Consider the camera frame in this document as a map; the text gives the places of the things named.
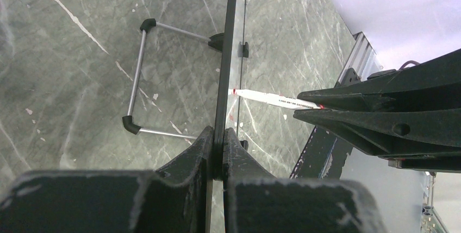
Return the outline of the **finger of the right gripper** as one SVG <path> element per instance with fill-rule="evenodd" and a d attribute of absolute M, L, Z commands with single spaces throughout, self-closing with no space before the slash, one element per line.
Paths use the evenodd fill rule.
<path fill-rule="evenodd" d="M 423 112 L 460 108 L 460 50 L 349 86 L 304 91 L 298 99 L 363 112 Z"/>
<path fill-rule="evenodd" d="M 460 173 L 460 110 L 297 110 L 294 118 L 331 131 L 391 167 Z"/>

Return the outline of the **black framed whiteboard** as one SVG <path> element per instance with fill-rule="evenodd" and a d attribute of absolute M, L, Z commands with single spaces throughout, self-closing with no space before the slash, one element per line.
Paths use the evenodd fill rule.
<path fill-rule="evenodd" d="M 213 182 L 223 183 L 225 230 L 234 219 L 232 175 L 239 162 L 249 163 L 247 142 L 239 141 L 233 128 L 228 101 L 232 85 L 239 83 L 243 52 L 244 0 L 227 0 L 225 29 L 210 45 L 222 53 L 215 124 L 206 127 L 194 143 L 142 180 L 131 226 L 134 232 L 209 232 Z"/>

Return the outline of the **white red marker pen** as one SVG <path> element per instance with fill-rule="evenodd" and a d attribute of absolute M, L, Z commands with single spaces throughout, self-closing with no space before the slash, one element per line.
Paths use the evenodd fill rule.
<path fill-rule="evenodd" d="M 257 102 L 266 103 L 269 105 L 286 108 L 290 110 L 309 110 L 309 109 L 324 109 L 321 104 L 313 102 L 285 97 L 274 93 L 265 93 L 248 89 L 229 89 L 229 95 L 240 96 L 244 99 L 254 100 Z"/>

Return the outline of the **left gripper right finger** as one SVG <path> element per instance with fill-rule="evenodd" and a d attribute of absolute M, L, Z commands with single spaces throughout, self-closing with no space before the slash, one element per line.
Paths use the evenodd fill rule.
<path fill-rule="evenodd" d="M 376 201 L 359 182 L 276 178 L 223 135 L 227 232 L 386 232 Z"/>

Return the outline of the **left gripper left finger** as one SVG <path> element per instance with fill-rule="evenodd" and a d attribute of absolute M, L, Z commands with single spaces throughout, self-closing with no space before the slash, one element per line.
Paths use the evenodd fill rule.
<path fill-rule="evenodd" d="M 214 130 L 157 170 L 42 170 L 1 196 L 1 232 L 209 232 Z"/>

